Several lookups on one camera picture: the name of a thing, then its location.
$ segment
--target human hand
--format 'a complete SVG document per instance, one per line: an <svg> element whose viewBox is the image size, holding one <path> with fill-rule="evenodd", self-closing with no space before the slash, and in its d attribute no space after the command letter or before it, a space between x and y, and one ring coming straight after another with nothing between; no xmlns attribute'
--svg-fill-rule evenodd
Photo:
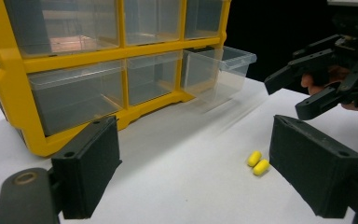
<svg viewBox="0 0 358 224"><path fill-rule="evenodd" d="M319 91L324 90L326 86L332 84L341 82L345 79L345 77L350 73L350 70L338 65L333 65L328 68L328 72L330 74L329 82L325 84L324 86L316 86L314 85L313 77L311 74L304 74L301 79L301 86L304 88L308 88L308 93L310 95L316 94ZM358 106L355 106L354 102L350 104L341 104L342 107L348 110L354 110L358 111Z"/></svg>

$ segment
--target transparent drawer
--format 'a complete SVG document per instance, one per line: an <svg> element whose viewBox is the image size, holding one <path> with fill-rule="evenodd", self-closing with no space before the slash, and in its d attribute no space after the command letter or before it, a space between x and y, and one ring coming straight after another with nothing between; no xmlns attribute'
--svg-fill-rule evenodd
<svg viewBox="0 0 358 224"><path fill-rule="evenodd" d="M179 39L182 0L124 0L126 45Z"/></svg>
<svg viewBox="0 0 358 224"><path fill-rule="evenodd" d="M182 88L207 103L226 101L242 89L249 64L255 61L255 54L229 47L202 52L184 50Z"/></svg>
<svg viewBox="0 0 358 224"><path fill-rule="evenodd" d="M29 75L45 135L120 110L122 61Z"/></svg>
<svg viewBox="0 0 358 224"><path fill-rule="evenodd" d="M138 105L172 92L180 59L182 51L128 59L130 105Z"/></svg>
<svg viewBox="0 0 358 224"><path fill-rule="evenodd" d="M187 0L185 39L218 36L224 1Z"/></svg>
<svg viewBox="0 0 358 224"><path fill-rule="evenodd" d="M23 57L118 47L117 0L5 0Z"/></svg>

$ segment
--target black background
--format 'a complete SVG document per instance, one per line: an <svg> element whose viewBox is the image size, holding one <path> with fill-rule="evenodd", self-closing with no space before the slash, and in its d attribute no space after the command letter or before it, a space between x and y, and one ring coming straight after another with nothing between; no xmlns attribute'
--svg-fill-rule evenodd
<svg viewBox="0 0 358 224"><path fill-rule="evenodd" d="M292 53L336 33L326 0L232 0L225 46L257 56L247 77L259 81L286 66ZM286 89L306 93L300 78Z"/></svg>

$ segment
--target white tabletop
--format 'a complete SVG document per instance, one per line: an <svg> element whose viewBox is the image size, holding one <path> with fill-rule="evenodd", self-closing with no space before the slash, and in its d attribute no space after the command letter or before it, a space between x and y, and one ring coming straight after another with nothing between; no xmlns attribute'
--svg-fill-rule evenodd
<svg viewBox="0 0 358 224"><path fill-rule="evenodd" d="M208 108L195 99L170 105L119 131L123 163L91 219L62 223L351 223L316 217L272 167L252 174L247 157L269 158L273 116L296 118L295 104L307 95L246 79L230 101ZM307 121L358 151L358 112L340 106ZM32 155L0 111L0 186L20 170L51 167Z"/></svg>

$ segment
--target small yellow object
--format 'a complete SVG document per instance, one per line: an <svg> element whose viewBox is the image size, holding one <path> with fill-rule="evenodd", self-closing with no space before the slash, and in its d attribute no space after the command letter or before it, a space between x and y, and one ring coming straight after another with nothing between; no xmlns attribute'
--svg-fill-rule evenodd
<svg viewBox="0 0 358 224"><path fill-rule="evenodd" d="M254 151L248 158L248 165L254 167L261 158L261 152L260 151Z"/></svg>
<svg viewBox="0 0 358 224"><path fill-rule="evenodd" d="M254 168L254 175L262 175L269 168L269 161L262 160Z"/></svg>

